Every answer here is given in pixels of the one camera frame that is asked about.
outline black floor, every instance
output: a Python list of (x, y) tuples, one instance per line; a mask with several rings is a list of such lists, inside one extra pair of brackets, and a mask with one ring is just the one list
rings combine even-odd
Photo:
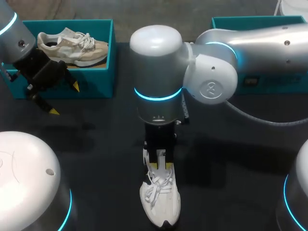
[[(56, 152), (78, 206), (79, 231), (154, 230), (139, 198), (144, 131), (127, 53), (128, 44), (119, 44), (114, 98), (52, 100), (60, 116), (13, 100), (0, 84), (0, 130), (33, 134)], [(296, 153), (308, 139), (308, 126), (270, 128), (223, 105), (204, 106), (186, 97), (192, 122), (177, 128), (182, 205), (176, 230), (276, 231), (274, 209)], [(276, 96), (243, 96), (233, 102), (283, 121), (308, 115), (299, 99), (303, 96), (281, 96), (278, 103)]]

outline blue led light ring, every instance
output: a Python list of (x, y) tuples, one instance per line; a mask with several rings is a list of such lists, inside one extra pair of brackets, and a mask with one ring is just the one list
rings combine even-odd
[(17, 14), (14, 13), (14, 17), (13, 19), (9, 22), (9, 24), (7, 24), (7, 26), (5, 28), (3, 28), (2, 30), (0, 30), (0, 35), (2, 35), (5, 31), (7, 31), (8, 29), (10, 29), (10, 27), (13, 25), (13, 23), (16, 21), (17, 19)]
[(65, 218), (63, 224), (61, 225), (61, 227), (58, 229), (58, 231), (61, 231), (61, 230), (64, 228), (64, 226), (65, 226), (65, 224), (67, 223), (67, 220), (68, 220), (68, 218), (69, 218), (69, 215), (70, 215), (70, 213), (71, 213), (72, 203), (73, 203), (72, 191), (69, 190), (69, 193), (70, 193), (70, 197), (71, 197), (71, 202), (70, 202), (70, 204), (69, 204), (69, 209), (68, 209), (66, 218)]
[(140, 96), (141, 98), (145, 99), (145, 100), (150, 100), (150, 101), (164, 101), (164, 100), (169, 100), (172, 99), (174, 97), (176, 97), (180, 92), (181, 92), (182, 88), (180, 88), (180, 90), (178, 90), (177, 92), (175, 92), (173, 95), (169, 95), (166, 97), (161, 97), (161, 98), (154, 98), (154, 97), (147, 97), (144, 95), (141, 95), (135, 88), (135, 92), (138, 96)]
[(295, 223), (302, 229), (302, 231), (306, 231), (304, 229), (303, 226), (301, 226), (301, 224), (296, 220), (296, 218), (293, 216), (293, 213), (291, 212), (290, 208), (289, 208), (289, 205), (288, 205), (288, 202), (287, 202), (287, 197), (285, 196), (285, 186), (286, 186), (286, 183), (287, 183), (287, 179), (288, 179), (288, 176), (285, 178), (285, 181), (284, 181), (284, 186), (283, 186), (283, 196), (284, 196), (284, 202), (285, 202), (285, 205), (287, 206), (287, 209), (291, 215), (291, 217), (293, 218), (293, 220), (295, 221)]
[(235, 53), (235, 50), (232, 47), (230, 47), (229, 45), (227, 45), (223, 42), (207, 42), (206, 44), (219, 44), (219, 45), (223, 45), (225, 47), (228, 47), (235, 54), (235, 58), (237, 59), (237, 55)]

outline white shoelace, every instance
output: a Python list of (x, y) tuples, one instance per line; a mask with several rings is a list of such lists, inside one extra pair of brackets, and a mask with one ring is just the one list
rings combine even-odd
[(160, 183), (161, 178), (155, 177), (154, 172), (148, 171), (148, 177), (150, 179), (151, 185), (147, 188), (145, 192), (145, 201), (151, 204), (151, 208), (154, 207), (159, 194), (161, 193), (170, 193), (172, 189), (172, 169), (170, 169), (167, 178)]
[(73, 46), (81, 46), (82, 50), (92, 49), (95, 46), (95, 39), (90, 37), (90, 34), (84, 34), (81, 32), (76, 32), (75, 35), (79, 36), (79, 41), (73, 43)]

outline logo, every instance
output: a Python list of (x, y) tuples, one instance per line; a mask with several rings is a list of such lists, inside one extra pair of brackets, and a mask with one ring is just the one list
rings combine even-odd
[(206, 81), (200, 88), (203, 97), (213, 100), (222, 95), (222, 85), (217, 81)]

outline sneaker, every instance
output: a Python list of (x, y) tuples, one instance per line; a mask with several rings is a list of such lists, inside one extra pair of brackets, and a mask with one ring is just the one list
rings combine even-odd
[(79, 67), (95, 65), (108, 55), (108, 43), (97, 41), (89, 33), (74, 32), (65, 28), (60, 34), (38, 34), (38, 48), (51, 60), (63, 60)]
[(158, 163), (150, 163), (149, 153), (143, 150), (143, 161), (147, 170), (140, 188), (143, 209), (149, 220), (162, 229), (171, 228), (180, 216), (180, 194), (178, 192), (173, 163), (165, 163), (165, 151), (159, 150)]

